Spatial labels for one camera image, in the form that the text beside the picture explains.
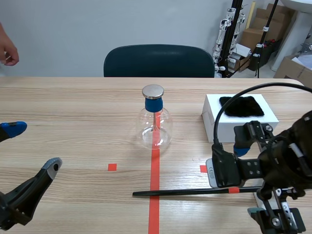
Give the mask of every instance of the red tape marker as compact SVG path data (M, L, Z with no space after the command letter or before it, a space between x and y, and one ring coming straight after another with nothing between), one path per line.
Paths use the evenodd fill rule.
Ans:
M200 165L200 172L207 173L207 167L206 165Z
M107 170L108 170L109 172L117 171L117 164L116 164L116 163L110 163L110 164L108 164Z
M155 118L156 127L158 128L158 130L153 131L151 190L159 190L160 177L160 149L157 145L160 140L160 116L156 113ZM159 234L159 196L150 197L148 234Z

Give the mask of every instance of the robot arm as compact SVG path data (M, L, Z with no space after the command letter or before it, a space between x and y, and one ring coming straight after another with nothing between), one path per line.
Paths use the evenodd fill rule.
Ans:
M234 49L236 47L236 44L237 44L237 37L240 33L240 26L245 22L245 15L243 13L241 13L239 15L239 18L237 20L237 24L236 24L236 27L235 27L235 32L234 32L234 36L233 36L233 40L232 40L232 43L231 43L231 46L230 46L230 51L229 51L229 57L231 56L231 54L234 52Z
M218 39L216 40L216 45L213 49L213 51L214 51L214 53L213 53L214 69L216 71L225 71L225 67L223 67L223 66L219 67L218 63L220 60L221 47L222 47L224 35L225 35L225 32L228 29L228 27L230 27L232 24L235 12L236 12L235 8L228 9L226 18L221 20L221 23L220 23L220 30L219 30Z
M312 111L293 126L274 136L268 124L251 121L234 127L234 154L225 152L220 144L213 145L213 173L209 182L215 188L242 187L248 179L262 178L257 191L262 208L249 208L248 213L264 234L302 233L305 225L297 208L289 208L287 197L298 199L312 188ZM260 148L258 159L240 159L251 145ZM278 209L272 209L272 193Z
M22 134L25 122L0 124L0 142ZM60 158L48 160L41 170L7 194L0 192L0 229L9 230L15 224L26 225L34 216L36 207L62 165Z

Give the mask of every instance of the white wall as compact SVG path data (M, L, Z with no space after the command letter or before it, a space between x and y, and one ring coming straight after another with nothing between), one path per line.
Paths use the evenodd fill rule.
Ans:
M251 2L244 0L246 16ZM1 67L0 73L100 77L106 55L130 44L190 45L211 53L220 20L231 4L232 0L2 0L0 21L19 50L20 62Z

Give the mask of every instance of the silver metal cap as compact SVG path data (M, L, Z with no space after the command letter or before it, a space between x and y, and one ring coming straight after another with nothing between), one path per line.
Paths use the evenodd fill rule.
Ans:
M158 99L164 95L164 88L158 84L150 84L142 89L142 93L147 99Z

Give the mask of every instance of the human hand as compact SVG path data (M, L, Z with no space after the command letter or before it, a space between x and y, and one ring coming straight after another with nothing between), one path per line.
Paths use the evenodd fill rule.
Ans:
M14 66L19 60L17 48L5 33L0 23L0 62L6 66Z

